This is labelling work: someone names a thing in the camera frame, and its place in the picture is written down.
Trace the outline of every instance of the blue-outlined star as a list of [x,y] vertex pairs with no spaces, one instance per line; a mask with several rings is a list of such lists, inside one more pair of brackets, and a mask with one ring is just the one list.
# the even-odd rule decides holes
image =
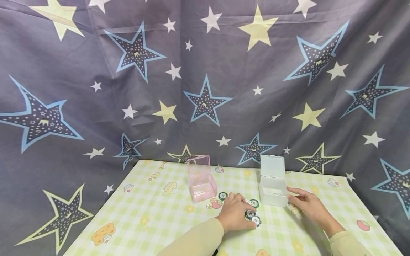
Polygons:
[[305,61],[297,67],[284,81],[300,77],[309,77],[309,85],[319,72],[336,57],[335,51],[346,32],[349,21],[347,21],[332,37],[323,45],[315,45],[297,37]]
[[346,91],[353,97],[354,102],[341,116],[341,118],[349,114],[350,112],[354,111],[355,109],[362,108],[371,117],[373,117],[373,119],[376,119],[377,99],[392,93],[408,89],[408,87],[400,86],[379,86],[383,68],[384,64],[380,68],[380,70],[374,75],[374,77],[370,80],[370,82],[366,85],[366,87],[364,87],[363,89],[360,89],[358,91]]
[[313,170],[319,174],[325,174],[325,164],[330,163],[339,157],[342,156],[325,156],[325,143],[323,142],[313,156],[300,156],[296,157],[296,159],[305,164],[300,172],[309,172],[310,170]]
[[141,156],[141,154],[137,150],[137,146],[144,141],[148,140],[147,138],[145,140],[135,140],[135,141],[130,141],[130,139],[123,133],[121,137],[121,153],[116,155],[115,157],[126,157],[127,159],[124,160],[123,164],[123,170],[125,170],[125,166],[129,161],[134,159],[134,156]]
[[55,233],[55,254],[57,255],[67,239],[71,226],[94,216],[92,213],[81,208],[83,187],[84,184],[77,189],[70,201],[66,201],[59,196],[43,190],[51,203],[54,217],[16,245],[25,244]]
[[22,112],[0,113],[0,122],[24,128],[21,140],[21,153],[34,142],[49,135],[84,140],[64,121],[62,106],[66,100],[44,104],[26,88],[9,76],[24,97],[26,110]]
[[277,145],[260,144],[259,133],[253,138],[249,144],[240,145],[235,148],[239,148],[244,152],[238,165],[246,163],[253,159],[255,162],[260,163],[260,155],[276,147]]
[[201,116],[207,116],[218,126],[219,119],[218,115],[216,114],[216,109],[233,99],[227,97],[212,96],[211,87],[209,86],[208,74],[205,76],[200,94],[188,93],[186,91],[184,91],[184,93],[195,106],[191,122],[197,120]]
[[387,180],[371,189],[396,194],[410,220],[410,169],[402,172],[380,158]]
[[107,30],[104,31],[124,53],[118,65],[117,72],[131,66],[136,66],[144,80],[148,83],[147,62],[166,57],[146,47],[144,22],[141,23],[141,26],[139,26],[137,33],[131,41],[108,32]]

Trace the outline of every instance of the green checkered tablecloth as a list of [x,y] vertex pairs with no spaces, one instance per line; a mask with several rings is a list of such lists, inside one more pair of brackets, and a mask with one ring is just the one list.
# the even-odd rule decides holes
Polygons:
[[[212,174],[219,192],[241,193],[259,200],[259,169],[224,168]],[[350,188],[345,177],[286,172],[289,186],[313,192],[330,213],[374,256],[402,255]],[[218,215],[210,200],[193,203],[187,167],[182,163],[140,160],[65,256],[154,256],[191,227]],[[218,256],[330,255],[326,235],[293,205],[257,209],[262,224],[255,230],[226,234]]]

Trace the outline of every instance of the beige sleeve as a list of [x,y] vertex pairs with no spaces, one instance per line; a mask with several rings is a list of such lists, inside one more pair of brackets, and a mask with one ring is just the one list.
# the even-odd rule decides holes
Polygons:
[[349,232],[342,231],[330,238],[333,256],[371,256],[371,253]]
[[157,256],[212,256],[224,235],[222,224],[212,218],[202,222],[165,247]]

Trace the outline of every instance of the clear plastic box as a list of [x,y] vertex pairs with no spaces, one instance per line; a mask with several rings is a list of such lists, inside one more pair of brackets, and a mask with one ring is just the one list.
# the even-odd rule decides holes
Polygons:
[[189,191],[194,202],[216,197],[218,186],[211,174],[209,156],[199,156],[187,161]]

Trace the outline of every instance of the fabric backdrop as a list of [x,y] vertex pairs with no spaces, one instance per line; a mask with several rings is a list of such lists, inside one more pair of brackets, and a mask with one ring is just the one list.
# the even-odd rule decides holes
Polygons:
[[138,159],[260,154],[348,177],[409,252],[409,27],[404,0],[0,1],[0,254],[62,255]]

